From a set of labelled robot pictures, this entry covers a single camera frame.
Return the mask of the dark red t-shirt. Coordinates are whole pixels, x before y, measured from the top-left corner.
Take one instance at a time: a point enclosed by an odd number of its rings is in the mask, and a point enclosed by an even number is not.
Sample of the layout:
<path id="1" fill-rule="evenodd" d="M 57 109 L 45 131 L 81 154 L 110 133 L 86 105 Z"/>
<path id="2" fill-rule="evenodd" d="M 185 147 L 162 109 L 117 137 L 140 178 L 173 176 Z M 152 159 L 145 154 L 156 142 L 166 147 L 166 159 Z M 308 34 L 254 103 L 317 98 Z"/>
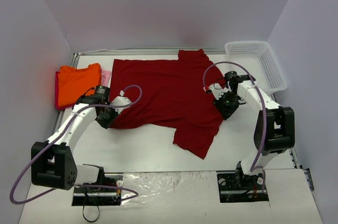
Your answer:
<path id="1" fill-rule="evenodd" d="M 138 103 L 125 109 L 110 128 L 174 128 L 173 144 L 204 159 L 223 118 L 203 86 L 221 77 L 203 50 L 181 50 L 176 60 L 115 60 L 110 99 L 124 91 Z"/>

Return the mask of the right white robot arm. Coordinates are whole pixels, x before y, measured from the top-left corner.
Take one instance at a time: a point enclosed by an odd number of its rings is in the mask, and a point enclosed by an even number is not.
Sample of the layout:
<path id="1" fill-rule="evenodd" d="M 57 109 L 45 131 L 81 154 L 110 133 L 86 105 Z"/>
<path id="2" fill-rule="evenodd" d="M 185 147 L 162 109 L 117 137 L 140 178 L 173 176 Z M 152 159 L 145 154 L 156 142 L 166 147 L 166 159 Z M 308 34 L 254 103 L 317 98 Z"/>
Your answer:
<path id="1" fill-rule="evenodd" d="M 273 101 L 253 81 L 250 75 L 239 76 L 235 71 L 224 75 L 226 86 L 209 86 L 213 104 L 224 120 L 229 119 L 244 101 L 258 113 L 253 134 L 254 149 L 235 169 L 234 182 L 245 189 L 253 183 L 253 176 L 263 175 L 265 166 L 276 156 L 295 145 L 295 115 L 290 107 Z"/>

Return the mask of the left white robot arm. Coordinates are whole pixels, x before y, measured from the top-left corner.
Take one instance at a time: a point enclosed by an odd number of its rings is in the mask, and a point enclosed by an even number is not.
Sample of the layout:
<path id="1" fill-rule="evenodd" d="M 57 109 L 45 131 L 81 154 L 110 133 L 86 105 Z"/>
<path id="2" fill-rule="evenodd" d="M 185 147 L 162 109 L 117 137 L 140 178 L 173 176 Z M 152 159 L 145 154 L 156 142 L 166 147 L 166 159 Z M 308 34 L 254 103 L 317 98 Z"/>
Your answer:
<path id="1" fill-rule="evenodd" d="M 31 180 L 34 185 L 70 190 L 87 183 L 94 191 L 105 188 L 106 177 L 100 167 L 76 165 L 74 148 L 92 122 L 107 129 L 120 114 L 109 101 L 110 88 L 96 86 L 94 94 L 82 95 L 73 112 L 59 130 L 45 142 L 35 142 L 31 148 Z"/>

